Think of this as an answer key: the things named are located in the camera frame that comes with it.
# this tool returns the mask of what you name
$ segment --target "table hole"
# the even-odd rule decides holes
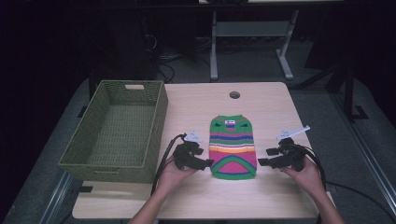
[[[237,91],[232,91],[230,92],[230,97],[233,99],[238,99],[239,97],[241,97],[241,94]]]

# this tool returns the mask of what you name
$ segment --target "gray carpet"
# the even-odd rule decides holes
[[[292,42],[287,58],[295,78],[286,80],[275,54],[275,49],[280,44],[281,40],[248,41],[244,42],[242,50],[236,53],[227,54],[225,52],[228,49],[224,50],[224,53],[218,55],[218,82],[281,81],[287,85],[295,85],[318,72],[304,68],[311,43]],[[200,59],[196,61],[179,59],[167,63],[175,70],[173,82],[209,82],[210,73],[207,65],[209,53],[199,54],[199,57]],[[172,71],[168,67],[161,66],[161,69],[170,77]],[[303,125],[311,127],[307,132],[311,146],[321,159],[329,181],[362,191],[389,210],[380,188],[361,155],[359,144],[352,137],[348,124],[343,119],[344,115],[340,114],[337,105],[333,102],[334,97],[342,98],[343,93],[340,92],[337,96],[328,94],[324,90],[327,80],[323,78],[306,90],[290,92]],[[88,101],[88,83],[85,81],[64,111],[5,223],[39,223],[63,173],[57,162],[78,125],[80,109]],[[373,151],[390,182],[395,185],[396,165],[392,162],[392,159],[396,158],[395,128],[375,105],[367,88],[359,81],[356,81],[354,104],[361,105],[370,118],[357,120],[355,126]],[[65,223],[126,223],[127,220],[77,220],[69,217],[80,185],[80,180],[72,180],[60,209],[55,211],[53,223],[61,223],[66,217]],[[329,185],[329,188],[335,204],[347,223],[391,223],[382,210],[359,194],[332,185]],[[169,223],[198,224],[214,223],[214,221],[186,220]],[[315,220],[230,220],[229,223],[315,223]]]

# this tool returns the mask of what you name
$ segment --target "hand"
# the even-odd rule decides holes
[[[289,167],[284,167],[280,170],[293,178],[300,188],[305,190],[309,195],[314,196],[317,193],[325,193],[318,167],[307,157],[304,158],[304,163],[305,167],[300,172],[296,172]]]
[[[161,177],[158,181],[157,189],[164,190],[166,193],[171,193],[176,189],[187,177],[195,174],[197,170],[179,170],[177,169],[174,158],[171,156],[165,162],[165,167],[161,173]]]

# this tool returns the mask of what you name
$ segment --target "striped sweater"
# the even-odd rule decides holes
[[[251,123],[242,115],[217,116],[210,124],[209,158],[213,176],[239,180],[254,178],[257,170]]]

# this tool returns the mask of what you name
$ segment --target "table leg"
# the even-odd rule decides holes
[[[218,60],[216,58],[216,11],[213,11],[212,21],[212,51],[210,52],[210,79],[218,79]]]
[[[286,60],[286,50],[288,49],[289,42],[291,39],[291,35],[293,34],[295,22],[297,21],[299,10],[294,10],[291,19],[286,31],[285,35],[285,43],[283,44],[282,49],[277,49],[276,54],[277,58],[280,61],[280,65],[282,66],[283,73],[285,74],[286,79],[293,79],[293,74],[291,73],[288,61]]]

